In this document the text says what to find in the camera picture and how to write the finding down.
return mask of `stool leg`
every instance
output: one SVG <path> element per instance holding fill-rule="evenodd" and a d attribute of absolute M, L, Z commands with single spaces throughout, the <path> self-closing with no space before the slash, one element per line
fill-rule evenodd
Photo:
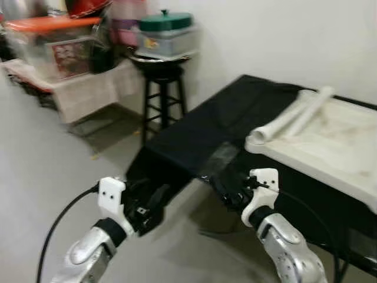
<path fill-rule="evenodd" d="M 182 82 L 182 77 L 178 78 L 177 86 L 178 86 L 179 99 L 181 100 L 181 103 L 180 103 L 181 114 L 182 114 L 182 117 L 183 117 L 187 113 L 187 106 L 186 106 L 186 95 L 184 93 L 184 86 L 183 86 L 183 82 Z"/>
<path fill-rule="evenodd" d="M 161 129 L 169 126 L 168 85 L 160 84 Z"/>
<path fill-rule="evenodd" d="M 147 141 L 147 133 L 148 133 L 148 118 L 149 118 L 149 92 L 151 87 L 151 81 L 146 78 L 145 80 L 145 90 L 144 90 L 144 111 L 143 111 L 143 132 L 141 134 L 141 143 L 145 145 Z"/>

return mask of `white tray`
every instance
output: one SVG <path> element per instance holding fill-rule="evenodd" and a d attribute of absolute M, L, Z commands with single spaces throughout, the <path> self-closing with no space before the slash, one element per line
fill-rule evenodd
<path fill-rule="evenodd" d="M 283 133 L 284 129 L 261 146 L 247 138 L 245 148 L 315 178 L 377 213 L 377 111 L 330 99 L 299 135 L 287 140 Z"/>

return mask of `white tube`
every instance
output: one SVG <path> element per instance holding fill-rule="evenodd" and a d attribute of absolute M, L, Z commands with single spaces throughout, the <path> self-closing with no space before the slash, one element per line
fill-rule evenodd
<path fill-rule="evenodd" d="M 270 123 L 254 129 L 250 133 L 249 141 L 258 145 L 267 143 L 278 131 L 297 117 L 313 100 L 314 96 L 314 91 L 299 91 L 298 98 L 284 112 L 282 112 Z"/>
<path fill-rule="evenodd" d="M 287 129 L 285 138 L 289 139 L 297 135 L 310 121 L 310 119 L 317 113 L 317 111 L 322 107 L 322 105 L 335 94 L 335 89 L 333 87 L 322 87 L 319 90 L 318 96 L 313 100 L 313 103 L 308 105 L 303 113 L 297 118 L 296 121 L 290 125 Z"/>

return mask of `orange lid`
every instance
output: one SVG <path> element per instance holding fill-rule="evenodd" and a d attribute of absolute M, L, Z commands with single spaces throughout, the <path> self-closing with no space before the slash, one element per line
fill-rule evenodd
<path fill-rule="evenodd" d="M 86 25 L 95 25 L 100 18 L 71 19 L 68 16 L 39 17 L 7 21 L 5 26 L 14 31 L 44 32 L 55 29 L 78 28 Z"/>

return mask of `white cloth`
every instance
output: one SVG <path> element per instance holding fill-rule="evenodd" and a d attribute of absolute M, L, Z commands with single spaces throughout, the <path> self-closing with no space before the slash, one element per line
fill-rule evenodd
<path fill-rule="evenodd" d="M 97 110 L 119 102 L 121 96 L 140 93 L 141 77 L 129 60 L 101 74 L 86 74 L 57 82 L 39 77 L 32 66 L 15 59 L 3 62 L 11 74 L 53 94 L 64 123 L 73 123 Z"/>

